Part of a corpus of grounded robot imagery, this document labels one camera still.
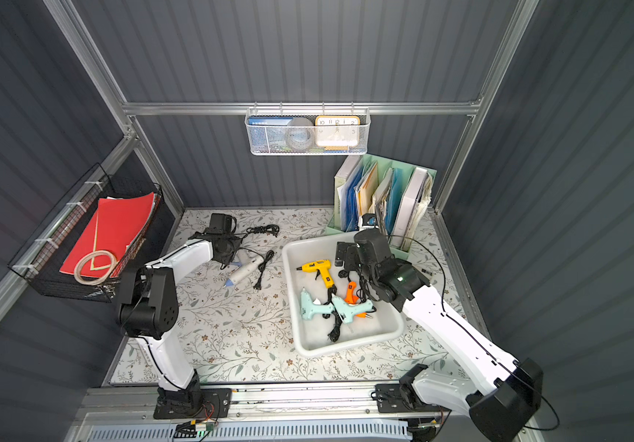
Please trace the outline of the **yellow hot glue gun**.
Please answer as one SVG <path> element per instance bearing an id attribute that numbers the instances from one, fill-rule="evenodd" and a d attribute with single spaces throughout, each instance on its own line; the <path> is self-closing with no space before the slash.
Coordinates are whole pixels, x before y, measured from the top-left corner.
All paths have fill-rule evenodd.
<path id="1" fill-rule="evenodd" d="M 297 267 L 298 271 L 304 273 L 317 273 L 322 277 L 324 285 L 327 289 L 332 288 L 335 282 L 330 274 L 331 262 L 329 260 L 318 260 L 311 263 L 305 263 Z"/>

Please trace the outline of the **orange hot glue gun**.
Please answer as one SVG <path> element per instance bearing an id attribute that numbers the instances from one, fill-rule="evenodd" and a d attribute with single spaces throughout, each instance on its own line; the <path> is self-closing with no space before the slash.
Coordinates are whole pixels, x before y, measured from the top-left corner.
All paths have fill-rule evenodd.
<path id="1" fill-rule="evenodd" d="M 369 303 L 362 303 L 356 294 L 357 283 L 349 282 L 346 290 L 345 302 L 346 312 L 342 314 L 345 322 L 353 322 L 356 317 L 365 318 L 372 308 Z"/>

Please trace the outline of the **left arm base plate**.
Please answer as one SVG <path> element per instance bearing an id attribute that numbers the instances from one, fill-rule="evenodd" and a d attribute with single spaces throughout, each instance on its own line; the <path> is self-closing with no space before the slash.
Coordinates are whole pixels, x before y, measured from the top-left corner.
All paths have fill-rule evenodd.
<path id="1" fill-rule="evenodd" d="M 228 416 L 231 389 L 178 390 L 158 388 L 158 401 L 153 413 L 156 420 L 219 419 Z"/>

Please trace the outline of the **mint green glue gun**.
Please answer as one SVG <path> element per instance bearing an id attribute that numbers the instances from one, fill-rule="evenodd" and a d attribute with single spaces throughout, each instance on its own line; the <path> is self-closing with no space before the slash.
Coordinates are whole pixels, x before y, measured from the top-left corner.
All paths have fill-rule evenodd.
<path id="1" fill-rule="evenodd" d="M 300 315 L 304 320 L 312 320 L 315 315 L 329 318 L 334 311 L 335 308 L 331 303 L 315 304 L 311 294 L 305 288 L 300 292 Z"/>

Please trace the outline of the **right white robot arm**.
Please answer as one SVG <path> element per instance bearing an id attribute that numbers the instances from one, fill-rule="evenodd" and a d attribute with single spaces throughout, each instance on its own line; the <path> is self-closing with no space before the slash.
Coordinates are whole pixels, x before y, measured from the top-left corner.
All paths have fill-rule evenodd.
<path id="1" fill-rule="evenodd" d="M 512 441 L 543 401 L 544 372 L 534 360 L 520 360 L 493 344 L 444 300 L 429 278 L 396 257 L 376 228 L 337 244 L 335 257 L 363 277 L 367 296 L 384 301 L 432 335 L 466 372 L 458 381 L 427 365 L 400 379 L 403 403 L 410 408 L 440 405 L 467 414 L 490 441 Z"/>

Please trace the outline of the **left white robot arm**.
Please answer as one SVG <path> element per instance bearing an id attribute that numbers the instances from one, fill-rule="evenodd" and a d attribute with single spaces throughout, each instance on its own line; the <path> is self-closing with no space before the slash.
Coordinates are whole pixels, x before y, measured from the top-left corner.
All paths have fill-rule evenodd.
<path id="1" fill-rule="evenodd" d="M 157 370 L 164 392 L 187 392 L 195 380 L 174 331 L 180 314 L 177 284 L 211 261 L 231 263 L 241 245 L 237 226 L 232 215 L 215 213 L 208 227 L 182 246 L 155 261 L 127 266 L 121 274 L 117 322 Z"/>

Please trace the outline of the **white plastic storage box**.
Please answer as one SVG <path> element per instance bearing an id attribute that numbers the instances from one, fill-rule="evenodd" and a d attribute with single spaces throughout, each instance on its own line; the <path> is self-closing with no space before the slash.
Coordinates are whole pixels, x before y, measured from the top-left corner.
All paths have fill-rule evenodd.
<path id="1" fill-rule="evenodd" d="M 300 292 L 305 288 L 315 304 L 329 304 L 333 297 L 345 300 L 349 282 L 357 283 L 356 294 L 361 293 L 359 276 L 351 273 L 340 278 L 342 270 L 335 263 L 335 252 L 339 241 L 351 242 L 353 232 L 302 239 L 287 244 L 282 252 L 286 278 L 290 318 L 294 345 L 303 357 L 315 358 L 336 352 L 390 341 L 405 331 L 405 320 L 390 304 L 373 301 L 374 309 L 365 318 L 356 317 L 351 323 L 342 322 L 334 311 L 329 318 L 315 315 L 312 320 L 304 320 L 300 315 Z M 322 277 L 317 273 L 304 273 L 297 267 L 318 260 L 331 262 L 330 274 L 335 285 L 327 289 Z"/>

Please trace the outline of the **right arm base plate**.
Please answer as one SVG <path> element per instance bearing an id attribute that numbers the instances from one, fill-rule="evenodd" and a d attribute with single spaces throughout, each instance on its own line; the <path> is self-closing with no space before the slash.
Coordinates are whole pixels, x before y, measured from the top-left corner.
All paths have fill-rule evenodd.
<path id="1" fill-rule="evenodd" d="M 380 414 L 446 413 L 449 409 L 424 403 L 410 387 L 401 384 L 377 384 L 370 394 Z"/>

